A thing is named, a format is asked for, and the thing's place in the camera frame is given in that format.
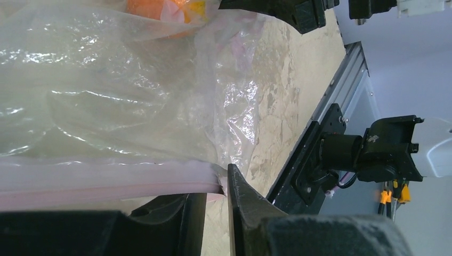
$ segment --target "black plastic part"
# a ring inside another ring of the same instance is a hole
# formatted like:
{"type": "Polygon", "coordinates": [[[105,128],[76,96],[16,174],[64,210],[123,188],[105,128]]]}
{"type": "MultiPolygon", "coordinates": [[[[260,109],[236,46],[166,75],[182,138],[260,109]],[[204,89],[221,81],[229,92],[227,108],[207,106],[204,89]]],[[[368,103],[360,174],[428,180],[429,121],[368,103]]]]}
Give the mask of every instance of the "black plastic part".
{"type": "Polygon", "coordinates": [[[385,204],[382,204],[382,203],[379,203],[378,204],[378,215],[383,215],[383,213],[384,213],[384,206],[385,206],[385,204]]]}
{"type": "Polygon", "coordinates": [[[414,126],[422,120],[416,116],[400,116],[375,121],[366,130],[364,144],[357,160],[361,181],[422,181],[411,154],[418,145],[411,143],[414,126]]]}
{"type": "Polygon", "coordinates": [[[228,166],[231,255],[410,256],[395,224],[378,215],[286,215],[228,166]]]}
{"type": "Polygon", "coordinates": [[[159,196],[120,211],[0,213],[9,255],[200,255],[206,194],[159,196]]]}
{"type": "Polygon", "coordinates": [[[397,0],[349,0],[350,19],[369,19],[372,14],[388,12],[397,0]]]}
{"type": "MultiPolygon", "coordinates": [[[[308,126],[267,195],[274,206],[289,214],[319,213],[325,195],[318,193],[321,185],[314,181],[326,174],[320,166],[321,138],[326,133],[345,132],[346,126],[339,121],[340,117],[339,105],[332,104],[322,124],[311,122],[308,126]]],[[[331,187],[326,180],[324,184],[331,187]]]]}
{"type": "Polygon", "coordinates": [[[323,167],[341,171],[354,170],[361,143],[362,137],[359,135],[326,135],[321,148],[323,167]]]}
{"type": "Polygon", "coordinates": [[[391,203],[386,203],[386,217],[392,219],[392,205],[391,205],[391,203]]]}
{"type": "Polygon", "coordinates": [[[325,26],[325,10],[339,0],[222,0],[220,9],[242,9],[276,17],[305,34],[325,26]]]}

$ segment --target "yellow object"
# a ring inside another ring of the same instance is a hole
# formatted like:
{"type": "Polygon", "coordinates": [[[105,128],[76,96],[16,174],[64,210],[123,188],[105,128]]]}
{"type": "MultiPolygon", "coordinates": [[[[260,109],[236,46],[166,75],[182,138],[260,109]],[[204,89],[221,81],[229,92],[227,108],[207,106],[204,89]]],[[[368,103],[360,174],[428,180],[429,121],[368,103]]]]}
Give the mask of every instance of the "yellow object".
{"type": "Polygon", "coordinates": [[[383,190],[381,192],[380,203],[385,204],[387,201],[388,201],[388,193],[386,190],[383,190]]]}
{"type": "Polygon", "coordinates": [[[408,185],[404,185],[402,188],[402,193],[400,194],[399,202],[401,204],[406,204],[408,202],[411,202],[411,195],[409,192],[408,185]]]}
{"type": "Polygon", "coordinates": [[[388,195],[386,196],[386,202],[390,203],[391,202],[391,197],[392,197],[392,191],[387,191],[388,195]]]}
{"type": "Polygon", "coordinates": [[[187,8],[188,8],[188,10],[190,10],[190,11],[196,13],[197,15],[201,16],[201,18],[204,21],[207,21],[206,2],[202,1],[202,2],[188,3],[187,8]]]}

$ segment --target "black cable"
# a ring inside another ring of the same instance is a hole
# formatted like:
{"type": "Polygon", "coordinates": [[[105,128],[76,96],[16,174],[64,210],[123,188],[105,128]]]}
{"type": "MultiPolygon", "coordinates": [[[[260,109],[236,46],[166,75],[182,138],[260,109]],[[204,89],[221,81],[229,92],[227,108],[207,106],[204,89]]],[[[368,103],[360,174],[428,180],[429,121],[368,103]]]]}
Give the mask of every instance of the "black cable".
{"type": "Polygon", "coordinates": [[[336,180],[339,180],[339,174],[335,171],[328,171],[328,174],[333,176],[336,180]]]}
{"type": "Polygon", "coordinates": [[[384,204],[380,203],[378,205],[378,214],[383,215],[383,212],[384,212],[384,204]]]}
{"type": "Polygon", "coordinates": [[[392,205],[391,205],[391,203],[386,203],[386,217],[392,219],[392,205]]]}
{"type": "Polygon", "coordinates": [[[356,181],[356,173],[353,175],[353,177],[350,178],[350,180],[348,180],[344,185],[341,185],[339,182],[339,179],[336,182],[336,186],[338,186],[339,188],[349,188],[350,186],[352,186],[354,184],[354,182],[356,181]]]}

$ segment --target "cable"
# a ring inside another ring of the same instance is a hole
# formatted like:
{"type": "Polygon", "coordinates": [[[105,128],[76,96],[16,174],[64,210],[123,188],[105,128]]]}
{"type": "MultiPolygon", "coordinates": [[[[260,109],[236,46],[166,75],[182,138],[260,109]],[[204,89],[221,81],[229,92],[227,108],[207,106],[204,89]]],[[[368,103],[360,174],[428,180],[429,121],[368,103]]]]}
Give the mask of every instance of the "cable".
{"type": "Polygon", "coordinates": [[[392,205],[391,205],[391,199],[392,199],[392,191],[387,191],[388,197],[386,198],[386,217],[392,219],[392,205]]]}
{"type": "Polygon", "coordinates": [[[386,201],[388,201],[388,192],[386,191],[386,189],[384,189],[381,192],[380,203],[378,204],[378,212],[377,213],[379,215],[383,215],[384,207],[386,206],[386,201]]]}
{"type": "Polygon", "coordinates": [[[352,178],[350,178],[350,180],[348,180],[345,184],[341,184],[342,183],[342,179],[336,182],[336,186],[338,186],[339,188],[349,188],[350,186],[352,186],[354,184],[354,182],[356,181],[356,173],[352,176],[352,178]]]}
{"type": "Polygon", "coordinates": [[[332,198],[334,193],[336,192],[336,190],[340,189],[340,188],[349,188],[351,185],[353,185],[353,183],[356,181],[356,173],[352,176],[352,178],[350,178],[350,180],[348,180],[345,184],[344,181],[347,180],[351,175],[352,172],[347,172],[344,176],[342,176],[342,178],[339,180],[339,174],[337,174],[337,172],[334,171],[330,171],[329,175],[333,176],[336,178],[336,180],[338,180],[336,182],[336,186],[334,186],[334,188],[327,190],[325,192],[325,196],[332,198]]]}

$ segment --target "white wall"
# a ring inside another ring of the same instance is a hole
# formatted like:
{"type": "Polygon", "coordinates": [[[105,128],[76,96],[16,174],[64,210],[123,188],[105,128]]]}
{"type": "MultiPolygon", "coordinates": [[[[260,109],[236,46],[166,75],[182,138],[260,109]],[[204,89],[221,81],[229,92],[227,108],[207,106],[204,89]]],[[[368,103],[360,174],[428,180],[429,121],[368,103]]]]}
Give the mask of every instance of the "white wall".
{"type": "MultiPolygon", "coordinates": [[[[349,19],[346,0],[335,12],[344,42],[362,42],[382,117],[452,120],[452,10],[398,19],[393,8],[363,26],[349,19]]],[[[396,224],[414,255],[452,255],[452,178],[410,188],[412,202],[401,206],[396,224]]]]}

